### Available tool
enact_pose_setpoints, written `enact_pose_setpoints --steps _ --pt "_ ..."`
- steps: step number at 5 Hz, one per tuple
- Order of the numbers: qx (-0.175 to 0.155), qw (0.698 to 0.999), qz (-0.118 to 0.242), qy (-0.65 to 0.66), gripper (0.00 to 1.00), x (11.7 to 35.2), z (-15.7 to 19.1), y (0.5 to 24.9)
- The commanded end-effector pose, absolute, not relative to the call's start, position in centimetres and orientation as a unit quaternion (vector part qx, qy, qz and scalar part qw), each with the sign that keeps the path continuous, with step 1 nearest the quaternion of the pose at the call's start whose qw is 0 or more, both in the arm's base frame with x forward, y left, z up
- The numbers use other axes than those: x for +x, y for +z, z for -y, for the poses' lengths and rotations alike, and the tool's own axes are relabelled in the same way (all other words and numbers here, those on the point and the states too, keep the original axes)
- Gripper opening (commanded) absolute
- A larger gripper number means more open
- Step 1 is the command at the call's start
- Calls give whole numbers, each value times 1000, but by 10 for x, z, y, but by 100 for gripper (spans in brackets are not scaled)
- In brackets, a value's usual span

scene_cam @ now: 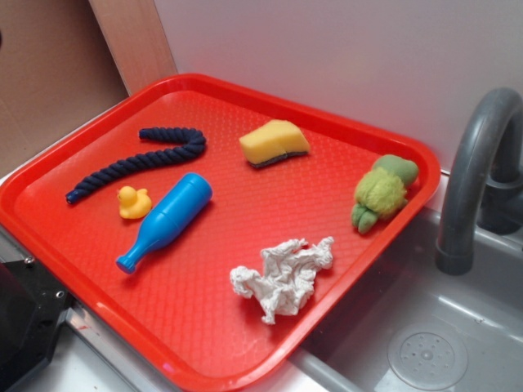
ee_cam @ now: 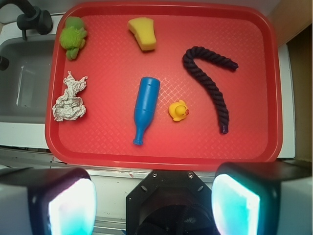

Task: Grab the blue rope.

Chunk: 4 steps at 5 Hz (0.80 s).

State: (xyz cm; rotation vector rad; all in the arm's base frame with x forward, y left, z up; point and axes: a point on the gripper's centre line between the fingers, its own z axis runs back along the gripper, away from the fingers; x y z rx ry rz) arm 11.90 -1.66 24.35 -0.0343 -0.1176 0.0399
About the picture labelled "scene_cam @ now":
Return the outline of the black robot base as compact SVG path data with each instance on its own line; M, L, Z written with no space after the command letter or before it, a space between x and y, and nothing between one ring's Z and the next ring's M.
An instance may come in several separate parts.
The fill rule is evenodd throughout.
M39 261L1 264L1 390L48 366L72 296Z

